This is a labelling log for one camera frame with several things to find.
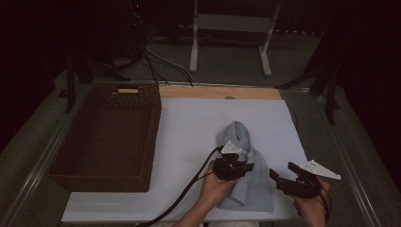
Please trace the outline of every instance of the white table surface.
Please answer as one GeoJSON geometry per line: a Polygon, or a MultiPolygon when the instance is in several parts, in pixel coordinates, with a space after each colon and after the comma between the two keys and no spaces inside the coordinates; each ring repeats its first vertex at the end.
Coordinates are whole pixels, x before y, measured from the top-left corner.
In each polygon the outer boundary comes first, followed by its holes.
{"type": "MultiPolygon", "coordinates": [[[[306,162],[305,152],[284,100],[162,98],[150,189],[147,193],[71,194],[63,222],[152,220],[162,214],[198,172],[209,153],[218,147],[216,135],[233,121],[242,122],[259,150],[281,177],[295,179],[288,162],[306,162]]],[[[292,199],[270,179],[273,212],[239,212],[213,209],[206,221],[277,220],[297,218],[292,199]]],[[[195,202],[201,181],[164,218],[180,218],[195,202]]]]}

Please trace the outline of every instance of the hand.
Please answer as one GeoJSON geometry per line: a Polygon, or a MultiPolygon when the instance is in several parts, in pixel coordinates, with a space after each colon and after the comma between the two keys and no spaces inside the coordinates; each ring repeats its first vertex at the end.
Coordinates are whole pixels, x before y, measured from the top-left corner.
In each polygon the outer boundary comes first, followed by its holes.
{"type": "MultiPolygon", "coordinates": [[[[325,189],[321,190],[322,195],[326,198],[330,189],[330,184],[319,179],[321,186],[325,189]]],[[[295,208],[301,213],[301,217],[307,227],[324,227],[326,226],[324,203],[321,197],[312,199],[301,199],[291,196],[294,199],[295,208]]]]}
{"type": "Polygon", "coordinates": [[[216,176],[213,172],[213,165],[215,161],[209,163],[206,177],[203,179],[203,184],[200,191],[200,196],[197,201],[198,204],[206,206],[209,210],[213,209],[215,205],[221,202],[226,195],[227,191],[238,181],[223,181],[216,176]]]}
{"type": "Polygon", "coordinates": [[[203,178],[203,184],[200,196],[195,205],[174,224],[174,227],[198,227],[203,222],[207,213],[221,202],[227,193],[238,180],[223,181],[213,173],[215,161],[209,163],[206,174],[203,178]]]}

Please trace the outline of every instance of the gray towel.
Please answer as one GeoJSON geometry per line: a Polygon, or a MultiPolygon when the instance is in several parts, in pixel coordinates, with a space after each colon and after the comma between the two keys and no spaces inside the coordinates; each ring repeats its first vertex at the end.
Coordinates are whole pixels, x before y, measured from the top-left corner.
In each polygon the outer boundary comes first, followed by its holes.
{"type": "Polygon", "coordinates": [[[224,210],[236,211],[273,211],[269,169],[262,154],[251,145],[250,135],[244,124],[234,121],[218,134],[218,146],[231,141],[242,148],[239,161],[254,163],[253,171],[248,172],[230,190],[218,205],[224,210]]]}

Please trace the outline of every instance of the wicker basket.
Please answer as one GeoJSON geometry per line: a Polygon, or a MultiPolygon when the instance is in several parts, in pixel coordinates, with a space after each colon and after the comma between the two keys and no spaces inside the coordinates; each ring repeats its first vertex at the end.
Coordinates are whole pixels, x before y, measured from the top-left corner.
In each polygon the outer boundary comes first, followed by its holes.
{"type": "Polygon", "coordinates": [[[148,191],[161,109],[155,85],[94,84],[47,176],[68,191],[148,191]]]}

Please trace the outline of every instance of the metal frame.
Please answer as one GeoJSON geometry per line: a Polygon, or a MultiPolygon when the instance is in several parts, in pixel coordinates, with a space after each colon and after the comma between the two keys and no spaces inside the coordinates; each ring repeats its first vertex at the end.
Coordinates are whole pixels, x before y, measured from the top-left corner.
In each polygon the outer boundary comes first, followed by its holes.
{"type": "Polygon", "coordinates": [[[270,18],[204,14],[204,13],[199,13],[198,0],[195,0],[194,31],[193,31],[192,52],[191,52],[191,60],[189,63],[189,71],[194,73],[197,71],[198,68],[199,29],[266,32],[266,40],[262,45],[259,46],[259,54],[260,54],[260,60],[262,61],[263,74],[266,77],[270,77],[271,68],[269,64],[267,51],[280,8],[281,5],[277,4],[270,18]]]}

